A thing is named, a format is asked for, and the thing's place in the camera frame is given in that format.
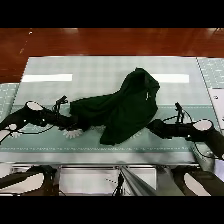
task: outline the metal bar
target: metal bar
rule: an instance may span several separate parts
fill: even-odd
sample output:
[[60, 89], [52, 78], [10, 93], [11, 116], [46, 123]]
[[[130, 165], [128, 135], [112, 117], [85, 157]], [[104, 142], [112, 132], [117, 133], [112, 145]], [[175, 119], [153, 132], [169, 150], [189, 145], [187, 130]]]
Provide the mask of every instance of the metal bar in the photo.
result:
[[157, 196], [156, 191], [149, 186], [145, 181], [132, 173], [126, 167], [120, 168], [121, 173], [134, 196]]

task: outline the white round object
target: white round object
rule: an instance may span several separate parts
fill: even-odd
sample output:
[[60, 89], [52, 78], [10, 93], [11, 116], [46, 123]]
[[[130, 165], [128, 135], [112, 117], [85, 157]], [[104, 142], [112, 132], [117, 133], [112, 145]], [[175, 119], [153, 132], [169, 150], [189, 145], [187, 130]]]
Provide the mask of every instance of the white round object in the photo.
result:
[[28, 102], [27, 106], [31, 109], [31, 110], [43, 110], [43, 107], [41, 107], [38, 103], [36, 102]]
[[200, 120], [193, 124], [193, 126], [199, 131], [206, 131], [212, 127], [212, 122], [209, 120]]
[[17, 125], [16, 124], [10, 124], [9, 128], [10, 128], [10, 130], [16, 130]]

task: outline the green garment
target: green garment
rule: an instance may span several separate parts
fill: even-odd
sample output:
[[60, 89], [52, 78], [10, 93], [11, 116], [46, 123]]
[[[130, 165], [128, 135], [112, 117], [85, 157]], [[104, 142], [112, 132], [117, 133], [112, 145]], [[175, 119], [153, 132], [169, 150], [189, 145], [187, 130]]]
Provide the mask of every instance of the green garment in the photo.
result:
[[159, 83], [142, 68], [125, 78], [119, 91], [70, 103], [70, 113], [86, 126], [105, 125], [100, 143], [119, 144], [144, 128], [155, 115]]

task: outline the wooden floor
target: wooden floor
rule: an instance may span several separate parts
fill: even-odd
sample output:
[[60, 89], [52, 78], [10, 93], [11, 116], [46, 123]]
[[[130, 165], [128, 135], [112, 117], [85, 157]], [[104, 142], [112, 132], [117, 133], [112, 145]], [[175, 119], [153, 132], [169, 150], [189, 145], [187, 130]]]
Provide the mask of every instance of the wooden floor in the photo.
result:
[[19, 82], [28, 57], [224, 57], [223, 28], [0, 28], [0, 82]]

